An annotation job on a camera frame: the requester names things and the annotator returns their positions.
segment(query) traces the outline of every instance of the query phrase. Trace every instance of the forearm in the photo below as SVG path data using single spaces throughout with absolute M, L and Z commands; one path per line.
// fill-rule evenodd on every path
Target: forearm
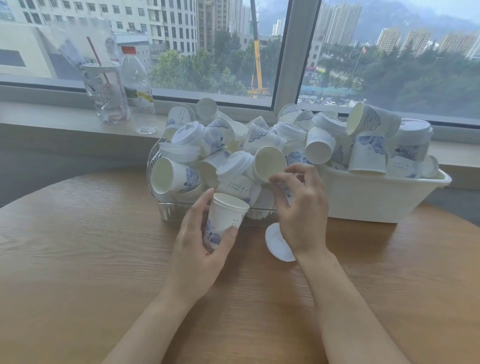
M 300 262 L 330 364 L 409 363 L 333 254 Z
M 175 298 L 167 289 L 145 309 L 103 364 L 158 364 L 191 304 Z

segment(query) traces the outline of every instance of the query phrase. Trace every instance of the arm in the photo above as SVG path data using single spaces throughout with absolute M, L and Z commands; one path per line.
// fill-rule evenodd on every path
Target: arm
M 202 217 L 214 190 L 205 192 L 183 219 L 173 247 L 168 277 L 160 294 L 145 309 L 103 364 L 158 364 L 193 305 L 214 284 L 237 236 L 230 228 L 213 254 L 202 245 Z
M 409 363 L 325 245 L 328 204 L 315 167 L 285 172 L 271 178 L 280 229 L 312 291 L 328 362 Z M 291 206 L 279 182 L 292 191 Z

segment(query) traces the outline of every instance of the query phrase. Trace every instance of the person's right hand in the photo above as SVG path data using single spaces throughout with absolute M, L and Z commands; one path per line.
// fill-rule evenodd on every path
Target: person's right hand
M 270 182 L 280 231 L 297 260 L 304 256 L 328 254 L 325 245 L 328 203 L 316 168 L 295 163 L 288 166 L 285 173 L 272 176 Z M 291 190 L 294 197 L 291 206 L 278 183 L 284 183 Z

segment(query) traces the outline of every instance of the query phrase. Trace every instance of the white disc on table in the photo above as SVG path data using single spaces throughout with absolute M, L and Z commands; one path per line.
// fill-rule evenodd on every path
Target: white disc on table
M 275 258 L 284 262 L 295 261 L 292 250 L 280 232 L 280 224 L 278 222 L 267 228 L 267 231 L 265 232 L 265 240 L 267 242 L 268 250 Z

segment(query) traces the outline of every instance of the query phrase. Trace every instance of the round table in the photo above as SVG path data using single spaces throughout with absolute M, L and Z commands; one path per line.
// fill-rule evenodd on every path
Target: round table
M 0 209 L 0 363 L 100 363 L 157 295 L 179 225 L 144 168 L 59 182 Z M 296 263 L 242 227 L 165 363 L 326 363 Z M 402 223 L 329 219 L 335 253 L 413 363 L 480 363 L 480 229 L 422 204 Z

